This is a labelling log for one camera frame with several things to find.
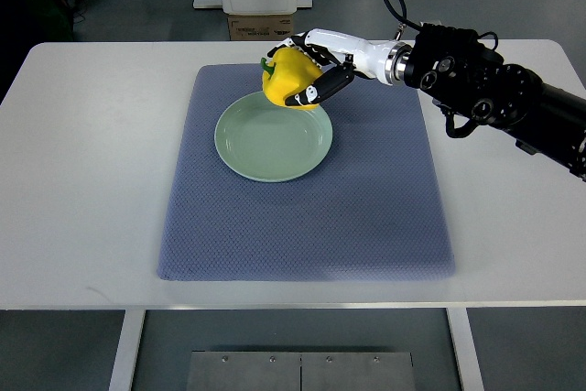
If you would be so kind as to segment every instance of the black cable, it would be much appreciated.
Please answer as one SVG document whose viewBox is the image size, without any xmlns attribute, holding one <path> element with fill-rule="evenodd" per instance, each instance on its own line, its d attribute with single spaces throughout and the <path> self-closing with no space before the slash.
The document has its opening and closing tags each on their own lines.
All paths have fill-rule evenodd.
<svg viewBox="0 0 586 391">
<path fill-rule="evenodd" d="M 481 36 L 478 36 L 478 39 L 480 40 L 481 38 L 486 37 L 486 36 L 493 36 L 493 38 L 494 38 L 493 50 L 496 50 L 496 48 L 498 47 L 498 36 L 496 35 L 496 33 L 493 31 L 488 31 L 488 32 L 485 32 L 484 34 L 482 34 Z"/>
<path fill-rule="evenodd" d="M 393 8 L 389 0 L 383 0 L 383 2 L 385 2 L 386 9 L 389 10 L 389 12 L 393 15 L 394 18 L 396 18 L 399 22 L 404 23 L 408 27 L 412 27 L 416 31 L 421 31 L 422 26 L 418 25 L 417 23 L 413 23 L 411 20 L 407 19 L 407 6 L 405 5 L 405 0 L 398 1 L 401 5 L 401 15 L 397 13 L 397 11 Z"/>
</svg>

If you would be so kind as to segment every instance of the yellow bell pepper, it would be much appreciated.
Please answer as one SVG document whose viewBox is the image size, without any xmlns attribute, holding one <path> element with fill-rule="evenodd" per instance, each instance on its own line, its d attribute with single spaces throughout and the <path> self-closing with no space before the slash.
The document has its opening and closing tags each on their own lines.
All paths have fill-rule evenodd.
<svg viewBox="0 0 586 391">
<path fill-rule="evenodd" d="M 263 92 L 268 100 L 285 107 L 285 99 L 304 91 L 323 73 L 321 69 L 303 52 L 294 48 L 281 48 L 273 59 L 263 66 Z M 311 110 L 318 104 L 289 107 L 291 109 Z"/>
</svg>

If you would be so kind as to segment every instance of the pepper stem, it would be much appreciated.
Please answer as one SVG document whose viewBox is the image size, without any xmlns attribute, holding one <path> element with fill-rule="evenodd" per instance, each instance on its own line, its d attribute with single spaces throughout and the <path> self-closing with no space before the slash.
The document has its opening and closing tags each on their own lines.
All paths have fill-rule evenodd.
<svg viewBox="0 0 586 391">
<path fill-rule="evenodd" d="M 272 76 L 275 72 L 275 66 L 269 66 L 266 64 L 266 58 L 260 59 L 260 65 L 263 67 L 263 71 L 267 72 L 269 76 Z"/>
</svg>

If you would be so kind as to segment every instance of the robotic arm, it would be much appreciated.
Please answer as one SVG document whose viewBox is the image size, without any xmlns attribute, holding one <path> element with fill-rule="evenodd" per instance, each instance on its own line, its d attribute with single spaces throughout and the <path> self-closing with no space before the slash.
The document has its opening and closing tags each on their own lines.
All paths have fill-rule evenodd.
<svg viewBox="0 0 586 391">
<path fill-rule="evenodd" d="M 400 27 L 396 39 L 381 44 L 313 29 L 271 50 L 272 57 L 282 47 L 295 47 L 319 65 L 334 65 L 285 104 L 320 103 L 354 76 L 405 84 L 434 99 L 446 116 L 448 136 L 466 137 L 478 125 L 490 125 L 514 137 L 527 153 L 542 153 L 586 181 L 586 100 L 545 84 L 522 66 L 504 64 L 495 51 L 494 33 L 479 36 L 472 29 L 414 26 L 406 18 L 403 0 L 399 1 L 402 23 L 419 31 L 413 47 L 399 40 Z M 489 34 L 495 37 L 493 49 L 480 41 Z M 455 114 L 468 121 L 456 127 Z"/>
</svg>

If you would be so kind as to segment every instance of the cardboard box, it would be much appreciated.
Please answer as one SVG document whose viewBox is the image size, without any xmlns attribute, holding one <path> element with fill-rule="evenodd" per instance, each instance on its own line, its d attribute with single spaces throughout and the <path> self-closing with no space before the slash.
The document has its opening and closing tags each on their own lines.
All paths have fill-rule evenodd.
<svg viewBox="0 0 586 391">
<path fill-rule="evenodd" d="M 279 41 L 293 34 L 293 15 L 228 15 L 228 29 L 232 41 Z"/>
</svg>

